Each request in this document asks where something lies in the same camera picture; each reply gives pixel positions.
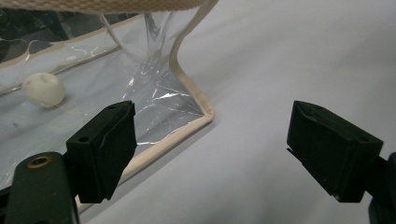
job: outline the black plastic part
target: black plastic part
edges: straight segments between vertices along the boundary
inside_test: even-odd
[[[306,170],[341,203],[359,203],[367,168],[383,142],[331,111],[294,102],[288,145]]]
[[[108,106],[66,145],[67,166],[77,166],[70,175],[76,180],[73,191],[80,201],[100,203],[104,198],[110,199],[137,146],[134,104],[127,101]]]
[[[9,191],[10,187],[0,190],[0,224],[3,224],[6,220]]]
[[[37,154],[17,166],[5,223],[79,223],[61,154]]]
[[[375,199],[372,199],[369,206],[370,224],[395,224],[395,213],[384,208]]]

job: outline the white surface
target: white surface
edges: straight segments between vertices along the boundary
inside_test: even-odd
[[[286,150],[294,100],[396,146],[396,2],[223,0],[179,54],[217,115],[84,223],[369,223]]]

